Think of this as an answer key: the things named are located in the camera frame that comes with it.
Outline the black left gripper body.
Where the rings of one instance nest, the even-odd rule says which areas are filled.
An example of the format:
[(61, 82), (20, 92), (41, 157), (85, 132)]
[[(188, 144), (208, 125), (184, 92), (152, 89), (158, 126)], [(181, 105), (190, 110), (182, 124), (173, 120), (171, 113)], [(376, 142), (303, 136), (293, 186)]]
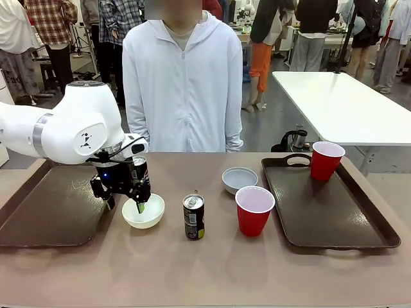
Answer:
[(122, 162), (95, 162), (97, 175), (94, 177), (96, 193), (136, 193), (136, 181), (132, 176), (134, 164), (131, 158)]

